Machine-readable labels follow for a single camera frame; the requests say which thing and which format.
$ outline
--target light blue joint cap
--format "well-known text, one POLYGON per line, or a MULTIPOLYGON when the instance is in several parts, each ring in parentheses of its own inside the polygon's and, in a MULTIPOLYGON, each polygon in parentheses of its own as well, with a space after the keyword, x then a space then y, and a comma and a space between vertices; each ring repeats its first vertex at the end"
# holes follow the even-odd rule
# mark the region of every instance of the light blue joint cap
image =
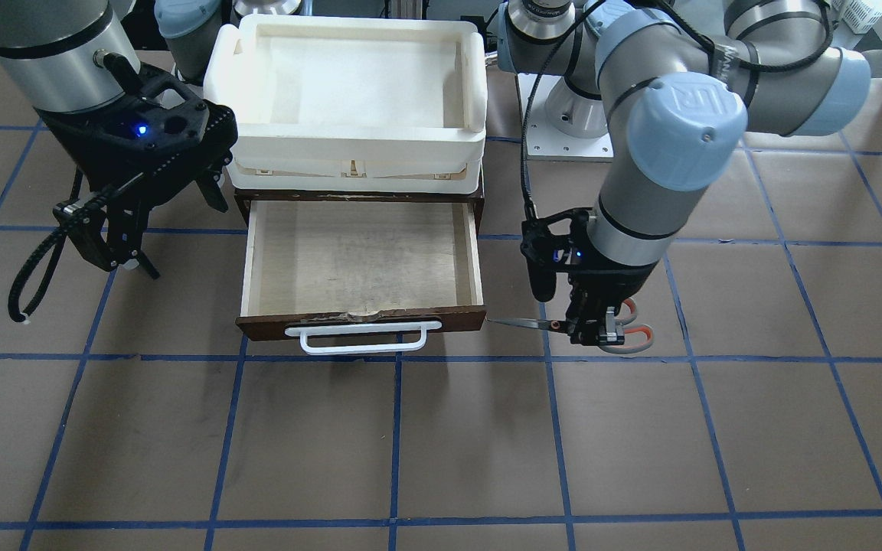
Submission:
POLYGON ((798 136, 824 136, 839 132, 860 112, 869 94, 871 71, 860 52, 839 48, 839 72, 815 111, 791 133, 798 136))
MULTIPOLYGON (((597 1, 587 0, 584 3, 584 11, 589 10, 597 1)), ((592 11, 591 15, 587 15, 587 27, 591 29, 591 32, 594 32, 595 36, 601 36, 603 29, 608 28, 617 18, 627 14, 628 11, 634 10, 635 8, 631 4, 623 0, 609 0, 601 4, 597 10, 592 11)))
POLYGON ((156 0, 155 20, 162 38, 179 38, 196 31, 213 14, 221 0, 156 0))
POLYGON ((507 6, 505 2, 499 4, 499 14, 496 15, 496 20, 499 21, 499 27, 496 28, 496 43, 499 45, 499 69, 506 73, 517 73, 515 65, 512 65, 512 49, 508 46, 510 41, 508 40, 508 17, 505 17, 505 6, 507 6))
POLYGON ((746 129, 739 95, 717 78, 655 78, 628 116, 628 149, 642 174, 672 191, 697 191, 724 173, 746 129))
MULTIPOLYGON (((603 4, 601 8, 598 8, 598 11, 601 11, 603 7, 612 3, 626 4, 620 0, 609 0, 608 3, 603 4)), ((620 10, 620 8, 615 7, 616 14, 618 10, 620 10)), ((605 66, 608 56, 612 55, 615 48, 622 44, 622 42, 624 42, 629 36, 636 34, 636 32, 641 31, 643 28, 651 27, 653 24, 675 25, 675 22, 673 22, 672 18, 665 14, 664 11, 652 10, 650 8, 644 8, 641 10, 632 8, 631 11, 624 11, 622 14, 617 14, 615 20, 603 25, 601 34, 599 34, 598 38, 598 49, 595 50, 594 53, 594 63, 598 66, 597 76, 601 77, 601 69, 605 66)))

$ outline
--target ur logo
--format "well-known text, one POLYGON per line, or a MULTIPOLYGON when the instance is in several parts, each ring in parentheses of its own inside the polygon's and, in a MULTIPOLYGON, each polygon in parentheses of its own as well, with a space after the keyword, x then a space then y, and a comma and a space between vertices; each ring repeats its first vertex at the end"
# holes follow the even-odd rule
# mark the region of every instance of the ur logo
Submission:
POLYGON ((714 84, 672 85, 672 98, 676 109, 683 114, 723 115, 726 112, 714 84))

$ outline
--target silver arm segment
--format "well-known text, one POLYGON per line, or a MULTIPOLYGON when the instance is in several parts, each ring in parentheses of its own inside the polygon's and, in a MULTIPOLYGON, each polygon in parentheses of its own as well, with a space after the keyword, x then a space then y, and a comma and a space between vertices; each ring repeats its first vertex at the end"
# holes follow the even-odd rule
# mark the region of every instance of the silver arm segment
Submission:
POLYGON ((0 64, 36 109, 83 112, 121 97, 94 62, 102 49, 141 65, 107 0, 0 0, 0 64))

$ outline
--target scissor blade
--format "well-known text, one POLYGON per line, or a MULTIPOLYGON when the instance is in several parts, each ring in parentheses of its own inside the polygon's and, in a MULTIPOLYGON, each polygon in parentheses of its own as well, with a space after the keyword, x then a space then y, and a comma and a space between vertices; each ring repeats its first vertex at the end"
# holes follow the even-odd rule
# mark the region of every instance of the scissor blade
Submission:
POLYGON ((511 325, 514 328, 542 329, 542 331, 564 332, 563 325, 556 320, 529 320, 529 318, 490 318, 496 324, 511 325))

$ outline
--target wooden drawer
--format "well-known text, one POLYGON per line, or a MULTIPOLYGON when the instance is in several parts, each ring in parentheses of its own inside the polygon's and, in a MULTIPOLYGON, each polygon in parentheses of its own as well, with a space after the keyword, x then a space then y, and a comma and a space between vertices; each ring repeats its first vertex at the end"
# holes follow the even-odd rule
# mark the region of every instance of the wooden drawer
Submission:
MULTIPOLYGON (((484 318, 470 203, 250 203, 237 325, 252 341, 300 338, 309 351, 309 336, 388 328, 423 341, 426 331, 477 331, 484 318)), ((375 351, 385 350, 322 349, 375 351)))

